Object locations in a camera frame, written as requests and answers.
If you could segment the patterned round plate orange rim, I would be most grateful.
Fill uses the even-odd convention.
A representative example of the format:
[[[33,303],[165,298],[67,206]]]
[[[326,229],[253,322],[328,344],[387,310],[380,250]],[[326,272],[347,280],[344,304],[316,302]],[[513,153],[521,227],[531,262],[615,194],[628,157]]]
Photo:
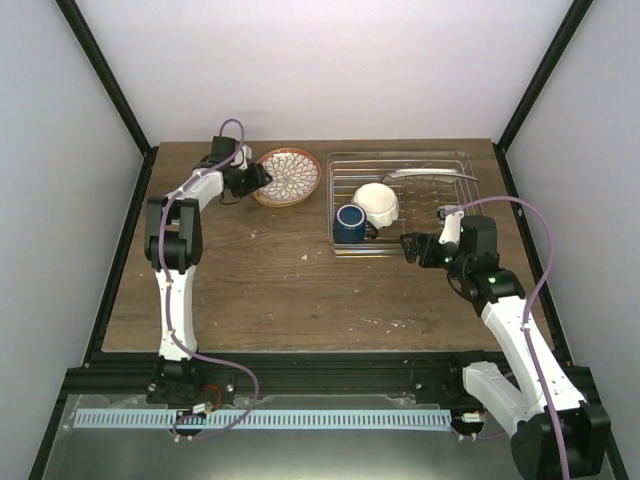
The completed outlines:
[[[319,185],[321,167],[306,150],[279,148],[264,154],[262,165],[272,181],[253,193],[254,199],[268,207],[292,206],[307,199]]]

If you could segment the white scalloped bowl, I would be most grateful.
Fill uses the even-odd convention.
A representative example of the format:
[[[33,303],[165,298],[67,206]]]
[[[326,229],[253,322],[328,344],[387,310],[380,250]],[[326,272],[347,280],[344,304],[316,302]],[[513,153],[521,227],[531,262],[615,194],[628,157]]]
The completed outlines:
[[[391,226],[399,219],[399,201],[395,191],[383,183],[368,183],[358,188],[352,202],[361,207],[377,229]]]

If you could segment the metal wire dish rack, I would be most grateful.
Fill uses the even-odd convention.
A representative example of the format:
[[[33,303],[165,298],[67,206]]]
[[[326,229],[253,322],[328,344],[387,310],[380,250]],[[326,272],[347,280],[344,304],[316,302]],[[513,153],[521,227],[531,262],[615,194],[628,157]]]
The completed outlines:
[[[480,198],[479,179],[462,151],[334,152],[328,156],[327,173],[328,238],[338,257],[401,256],[401,235],[420,232],[438,236],[445,225],[445,210]],[[376,182],[394,190],[399,218],[381,228],[373,240],[359,244],[335,240],[337,210],[352,202],[359,187]]]

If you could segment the dark blue mug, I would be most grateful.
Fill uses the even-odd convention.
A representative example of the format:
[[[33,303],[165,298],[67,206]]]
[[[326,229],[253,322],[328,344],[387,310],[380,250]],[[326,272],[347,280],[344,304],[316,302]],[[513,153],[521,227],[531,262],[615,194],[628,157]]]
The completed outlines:
[[[356,204],[341,206],[333,220],[333,240],[337,244],[360,244],[378,238],[378,229]]]

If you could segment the cream rectangular plate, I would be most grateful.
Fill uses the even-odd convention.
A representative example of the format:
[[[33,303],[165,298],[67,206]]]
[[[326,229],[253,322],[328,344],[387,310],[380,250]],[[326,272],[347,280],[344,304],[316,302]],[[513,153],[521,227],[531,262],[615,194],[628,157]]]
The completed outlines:
[[[477,182],[478,178],[473,175],[460,173],[455,169],[447,168],[404,168],[397,169],[391,173],[384,174],[382,180],[397,180],[409,177],[428,177],[435,181],[453,183],[457,180],[467,180]]]

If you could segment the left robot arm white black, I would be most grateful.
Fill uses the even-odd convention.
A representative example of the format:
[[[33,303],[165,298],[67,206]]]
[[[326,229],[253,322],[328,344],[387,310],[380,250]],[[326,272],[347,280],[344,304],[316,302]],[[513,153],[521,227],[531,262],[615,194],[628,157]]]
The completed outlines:
[[[264,167],[251,161],[243,141],[218,134],[188,178],[171,192],[147,201],[144,254],[155,272],[161,302],[162,333],[156,378],[150,396],[154,402],[191,404],[205,393],[201,365],[236,369],[252,381],[256,375],[235,362],[198,352],[193,322],[193,285],[202,259],[204,238],[201,212],[225,192],[241,200],[272,181]]]

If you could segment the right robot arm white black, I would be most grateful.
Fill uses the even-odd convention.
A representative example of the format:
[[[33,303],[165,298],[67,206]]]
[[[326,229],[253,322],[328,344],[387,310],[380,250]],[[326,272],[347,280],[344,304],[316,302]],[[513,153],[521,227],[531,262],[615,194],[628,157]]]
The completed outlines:
[[[510,372],[488,361],[444,378],[458,403],[475,397],[510,439],[525,479],[573,479],[600,473],[610,419],[572,383],[547,345],[517,276],[500,265],[495,221],[461,211],[445,217],[440,234],[399,238],[407,262],[441,268],[460,284],[459,294],[498,341]]]

